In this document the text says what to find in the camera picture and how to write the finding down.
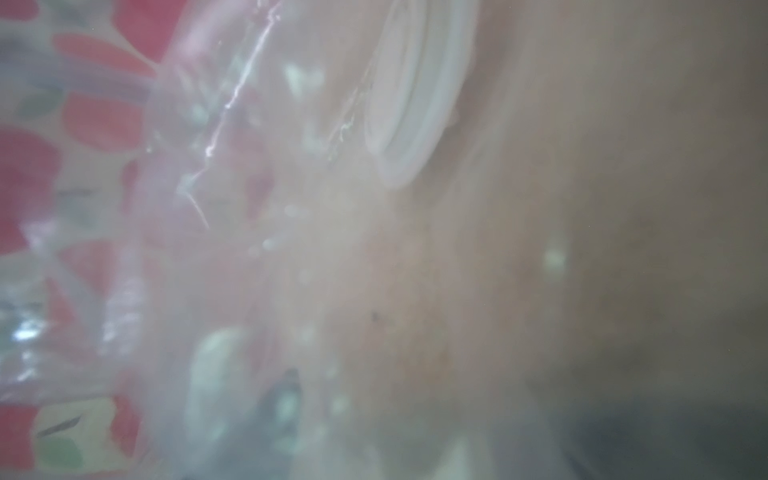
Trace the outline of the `clear plastic vacuum bag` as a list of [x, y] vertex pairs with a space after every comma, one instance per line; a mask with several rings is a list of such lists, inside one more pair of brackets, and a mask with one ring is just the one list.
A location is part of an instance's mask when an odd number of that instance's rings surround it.
[[394, 2], [2, 3], [3, 478], [766, 477], [766, 3], [479, 1], [389, 189]]

